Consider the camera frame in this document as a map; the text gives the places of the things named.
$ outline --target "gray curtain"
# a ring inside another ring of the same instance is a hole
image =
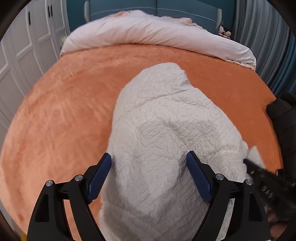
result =
[[[237,0],[232,39],[251,49],[256,73],[269,85],[289,44],[289,27],[266,0]]]

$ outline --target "teal wall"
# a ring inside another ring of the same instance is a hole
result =
[[[85,0],[67,0],[67,14],[70,31],[86,23],[84,19]]]
[[[223,27],[232,30],[235,11],[236,11],[236,0],[199,0],[201,2],[212,5],[216,8],[222,9],[222,20],[224,23]]]

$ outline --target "wrinkled white fabric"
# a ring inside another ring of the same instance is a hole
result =
[[[207,211],[186,167],[193,150],[229,180],[246,178],[248,147],[226,114],[175,63],[144,69],[116,102],[101,191],[100,228],[112,241],[191,240]],[[218,240],[224,238],[229,203]]]
[[[187,24],[140,10],[113,14],[74,30],[66,39],[61,55],[116,44],[151,44],[214,56],[255,70],[256,59],[248,47]]]

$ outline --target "curtain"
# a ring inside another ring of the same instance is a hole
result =
[[[296,54],[287,57],[295,50],[293,37],[280,14],[266,0],[237,0],[233,40],[251,49],[256,57],[256,73],[277,94],[282,88],[296,90],[296,85],[288,87],[283,83],[293,75],[285,72],[294,72],[290,61]]]

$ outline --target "white wardrobe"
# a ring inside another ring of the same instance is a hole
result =
[[[69,35],[66,0],[32,0],[0,47],[0,146],[25,95],[59,59]]]

